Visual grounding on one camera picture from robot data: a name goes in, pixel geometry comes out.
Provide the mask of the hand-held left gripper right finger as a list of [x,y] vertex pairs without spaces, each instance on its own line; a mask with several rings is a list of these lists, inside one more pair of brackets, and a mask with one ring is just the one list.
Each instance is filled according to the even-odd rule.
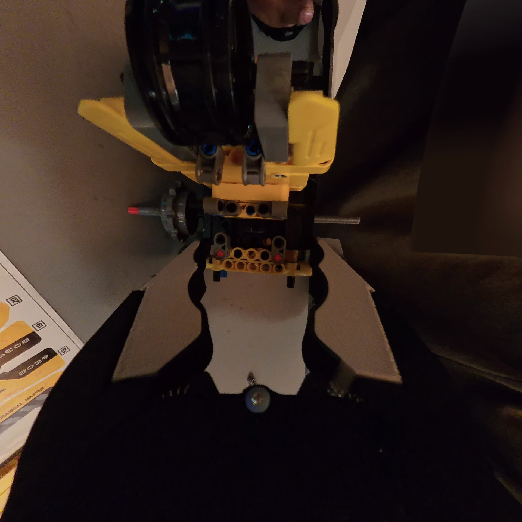
[[310,378],[328,394],[348,394],[359,379],[402,384],[370,286],[324,238],[315,239],[310,266],[302,341]]

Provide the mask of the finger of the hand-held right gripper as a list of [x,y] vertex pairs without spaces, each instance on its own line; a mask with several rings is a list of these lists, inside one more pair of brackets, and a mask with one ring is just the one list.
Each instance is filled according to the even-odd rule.
[[356,42],[367,1],[322,2],[324,94],[336,98]]

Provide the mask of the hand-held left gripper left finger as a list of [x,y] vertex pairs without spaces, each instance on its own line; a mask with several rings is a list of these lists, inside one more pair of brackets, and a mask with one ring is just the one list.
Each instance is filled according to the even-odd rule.
[[208,241],[193,241],[146,285],[112,382],[173,370],[182,382],[207,368],[213,346],[202,303]]

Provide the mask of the yellow grey building-block toy vehicle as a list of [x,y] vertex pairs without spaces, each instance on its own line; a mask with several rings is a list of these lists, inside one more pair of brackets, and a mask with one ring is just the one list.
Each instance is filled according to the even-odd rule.
[[120,97],[78,114],[178,181],[158,217],[180,242],[210,243],[206,269],[310,277],[316,177],[335,158],[340,103],[323,65],[255,55],[247,1],[126,1],[129,64]]

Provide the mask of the person's right hand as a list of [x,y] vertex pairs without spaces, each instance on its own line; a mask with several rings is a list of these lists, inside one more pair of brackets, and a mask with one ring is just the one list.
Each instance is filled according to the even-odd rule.
[[250,13],[271,28],[309,24],[314,16],[313,1],[247,1]]

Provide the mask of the yellow grey sticker sheet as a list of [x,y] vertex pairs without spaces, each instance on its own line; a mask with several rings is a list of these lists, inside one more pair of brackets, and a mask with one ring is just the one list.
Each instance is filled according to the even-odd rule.
[[23,447],[83,343],[1,253],[1,465]]

